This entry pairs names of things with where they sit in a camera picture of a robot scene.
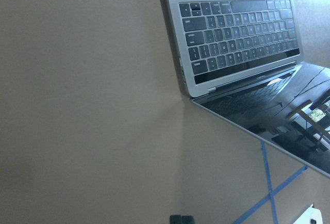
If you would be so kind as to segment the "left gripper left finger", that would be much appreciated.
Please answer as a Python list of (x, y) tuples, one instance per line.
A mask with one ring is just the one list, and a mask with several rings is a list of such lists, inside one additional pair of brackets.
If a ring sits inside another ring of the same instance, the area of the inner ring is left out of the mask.
[(181, 215), (171, 215), (170, 224), (182, 224), (182, 216)]

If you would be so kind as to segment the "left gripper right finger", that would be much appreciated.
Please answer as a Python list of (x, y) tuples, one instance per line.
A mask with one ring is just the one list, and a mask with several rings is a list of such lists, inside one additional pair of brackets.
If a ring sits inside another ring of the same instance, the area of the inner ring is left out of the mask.
[(184, 215), (181, 219), (182, 224), (193, 224), (193, 216), (191, 215)]

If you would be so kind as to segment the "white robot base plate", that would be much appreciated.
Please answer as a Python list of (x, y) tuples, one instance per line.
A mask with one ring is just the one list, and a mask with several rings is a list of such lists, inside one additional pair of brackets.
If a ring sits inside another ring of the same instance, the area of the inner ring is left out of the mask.
[(321, 211), (312, 204), (293, 224), (323, 224)]

